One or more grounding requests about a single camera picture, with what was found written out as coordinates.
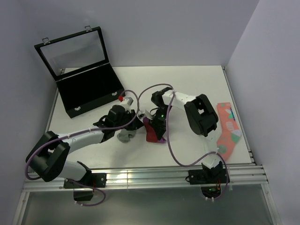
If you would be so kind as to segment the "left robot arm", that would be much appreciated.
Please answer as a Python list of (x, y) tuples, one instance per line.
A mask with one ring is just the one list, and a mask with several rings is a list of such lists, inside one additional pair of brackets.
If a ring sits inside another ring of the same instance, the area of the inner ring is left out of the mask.
[(133, 109), (115, 105), (86, 130), (65, 135), (44, 133), (26, 157), (25, 168), (31, 168), (45, 182), (60, 177), (86, 187), (93, 182), (91, 169), (80, 161), (68, 161), (68, 155), (89, 145), (104, 143), (114, 137), (116, 131), (132, 137), (141, 127), (143, 123)]

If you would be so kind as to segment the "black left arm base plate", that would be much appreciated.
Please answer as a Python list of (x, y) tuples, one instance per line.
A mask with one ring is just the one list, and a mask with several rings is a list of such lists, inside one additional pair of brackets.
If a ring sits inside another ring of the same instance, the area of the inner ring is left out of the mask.
[[(81, 180), (77, 182), (89, 187), (104, 188), (106, 186), (106, 177), (106, 173), (90, 173), (85, 175)], [(83, 186), (75, 184), (70, 179), (64, 181), (63, 187), (65, 189), (83, 188)]]

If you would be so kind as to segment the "maroon sock with orange cuff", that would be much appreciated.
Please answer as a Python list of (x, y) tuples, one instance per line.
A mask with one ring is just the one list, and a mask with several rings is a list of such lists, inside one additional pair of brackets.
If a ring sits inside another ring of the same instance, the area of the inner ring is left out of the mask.
[(149, 121), (150, 120), (147, 117), (144, 117), (142, 120), (146, 129), (146, 141), (150, 143), (159, 143), (159, 144), (166, 143), (166, 139), (164, 137), (162, 137), (160, 140), (157, 138), (154, 128), (150, 126)]

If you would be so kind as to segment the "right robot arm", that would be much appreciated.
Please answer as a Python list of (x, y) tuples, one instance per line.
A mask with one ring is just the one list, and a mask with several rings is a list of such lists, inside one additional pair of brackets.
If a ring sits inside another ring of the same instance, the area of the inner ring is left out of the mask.
[[(147, 141), (161, 141), (163, 140), (163, 135), (166, 135), (169, 152), (179, 166), (191, 167), (202, 161), (204, 180), (209, 183), (214, 182), (223, 170), (225, 161), (217, 153), (215, 130), (217, 128), (218, 116), (208, 97), (204, 94), (190, 96), (167, 87), (153, 93), (151, 101), (158, 109), (154, 117), (144, 123), (147, 131)], [(171, 148), (168, 122), (169, 113), (173, 107), (181, 109), (186, 113), (191, 130), (203, 140), (205, 154), (189, 165), (181, 164), (176, 159)]]

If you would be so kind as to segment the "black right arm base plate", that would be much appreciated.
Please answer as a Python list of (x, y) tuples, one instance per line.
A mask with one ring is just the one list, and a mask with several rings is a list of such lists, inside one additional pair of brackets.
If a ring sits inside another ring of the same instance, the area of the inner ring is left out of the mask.
[(189, 170), (186, 181), (191, 185), (203, 185), (203, 184), (225, 184), (230, 181), (225, 170), (221, 170), (217, 175), (213, 175), (211, 172), (205, 170)]

